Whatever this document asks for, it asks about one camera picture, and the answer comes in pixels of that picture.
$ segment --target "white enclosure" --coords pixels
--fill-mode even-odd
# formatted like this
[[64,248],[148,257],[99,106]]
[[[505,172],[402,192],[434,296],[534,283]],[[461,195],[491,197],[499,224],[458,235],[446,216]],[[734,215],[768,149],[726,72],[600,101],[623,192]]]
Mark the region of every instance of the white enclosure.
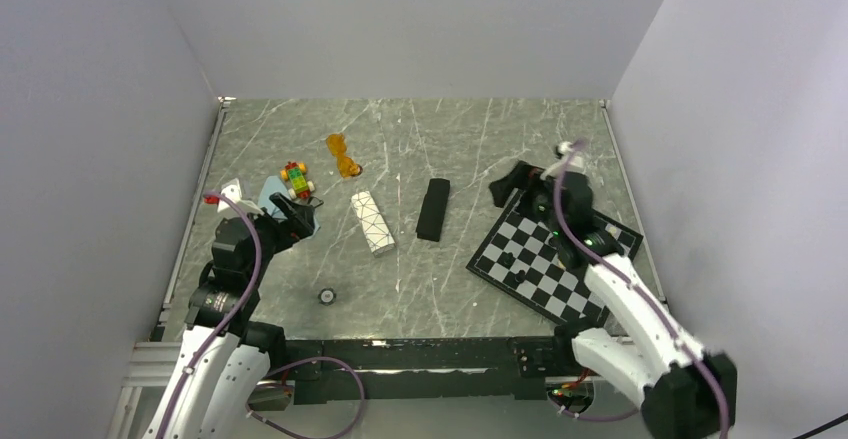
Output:
[[612,98],[731,437],[802,433],[846,412],[846,91],[848,0],[0,0],[0,437],[106,433],[216,96]]

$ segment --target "black and white checkered board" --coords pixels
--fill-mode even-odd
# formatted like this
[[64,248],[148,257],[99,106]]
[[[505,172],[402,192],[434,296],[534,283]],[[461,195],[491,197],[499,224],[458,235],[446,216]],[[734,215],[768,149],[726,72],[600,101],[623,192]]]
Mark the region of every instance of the black and white checkered board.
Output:
[[[597,294],[560,265],[556,250],[548,245],[552,237],[548,228],[515,211],[520,198],[521,193],[513,195],[466,268],[558,324],[583,316],[606,321],[609,310]],[[642,244],[639,233],[597,211],[595,221],[631,259],[636,256]],[[508,253],[515,257],[510,268],[498,263]],[[516,280],[518,271],[524,271],[524,282]]]

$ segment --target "marble tabletop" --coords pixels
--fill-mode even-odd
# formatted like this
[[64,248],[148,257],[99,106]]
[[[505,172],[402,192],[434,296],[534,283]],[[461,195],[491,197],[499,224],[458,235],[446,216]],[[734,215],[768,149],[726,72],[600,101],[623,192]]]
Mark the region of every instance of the marble tabletop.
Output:
[[[324,142],[344,133],[362,175],[342,179]],[[236,100],[214,151],[206,188],[240,178],[259,193],[289,161],[304,162],[321,228],[278,254],[260,288],[253,320],[281,325],[292,339],[444,338],[549,335],[554,324],[465,269],[501,213],[489,182],[523,159],[546,166],[561,140],[587,140],[595,208],[638,230],[622,170],[598,101],[549,99]],[[416,238],[432,177],[450,180],[441,242]],[[370,191],[397,242],[375,258],[351,205]],[[210,259],[220,218],[200,207],[174,289],[165,340],[181,331],[187,302]],[[644,248],[635,261],[657,283]],[[331,287],[337,299],[321,305]],[[621,334],[611,318],[607,329]]]

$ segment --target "black rectangular block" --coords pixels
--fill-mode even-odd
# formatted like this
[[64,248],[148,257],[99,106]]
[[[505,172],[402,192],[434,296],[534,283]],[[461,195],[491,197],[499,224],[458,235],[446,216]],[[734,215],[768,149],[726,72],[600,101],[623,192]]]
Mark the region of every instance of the black rectangular block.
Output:
[[450,181],[433,178],[427,186],[424,202],[421,204],[421,214],[418,216],[418,226],[415,232],[419,239],[439,242],[442,238],[442,224],[445,221],[445,209],[448,206]]

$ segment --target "amber plastic object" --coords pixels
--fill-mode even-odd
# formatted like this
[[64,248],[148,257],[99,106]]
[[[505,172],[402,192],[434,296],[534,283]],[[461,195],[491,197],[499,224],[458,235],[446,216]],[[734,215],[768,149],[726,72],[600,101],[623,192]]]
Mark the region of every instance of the amber plastic object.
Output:
[[345,154],[347,146],[344,143],[344,134],[330,134],[327,137],[327,149],[330,150],[330,154],[336,156],[336,167],[339,168],[339,174],[342,177],[362,174],[362,167]]

